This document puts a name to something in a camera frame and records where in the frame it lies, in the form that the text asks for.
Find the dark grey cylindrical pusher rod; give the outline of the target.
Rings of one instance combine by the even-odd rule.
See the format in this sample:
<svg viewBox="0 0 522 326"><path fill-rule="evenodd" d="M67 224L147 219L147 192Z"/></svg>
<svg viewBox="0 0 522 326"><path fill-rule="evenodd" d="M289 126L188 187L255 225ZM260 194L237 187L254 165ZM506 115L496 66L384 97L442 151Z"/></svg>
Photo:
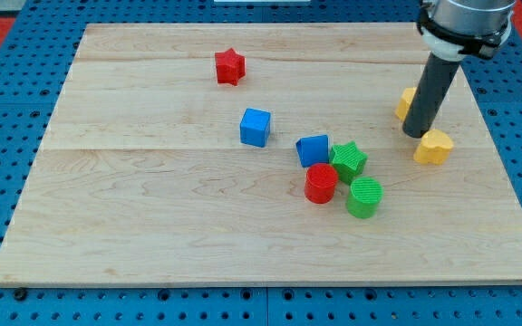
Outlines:
<svg viewBox="0 0 522 326"><path fill-rule="evenodd" d="M460 62L446 61L430 53L402 123L407 136L420 139L430 130L459 66Z"/></svg>

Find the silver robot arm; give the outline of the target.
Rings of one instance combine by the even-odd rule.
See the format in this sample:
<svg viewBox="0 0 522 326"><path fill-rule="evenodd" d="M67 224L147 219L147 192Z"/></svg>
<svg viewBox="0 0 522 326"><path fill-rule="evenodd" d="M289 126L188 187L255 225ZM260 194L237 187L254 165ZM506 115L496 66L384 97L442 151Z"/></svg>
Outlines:
<svg viewBox="0 0 522 326"><path fill-rule="evenodd" d="M429 48L402 131L421 138L467 56L490 60L511 34L515 0L420 0L416 28Z"/></svg>

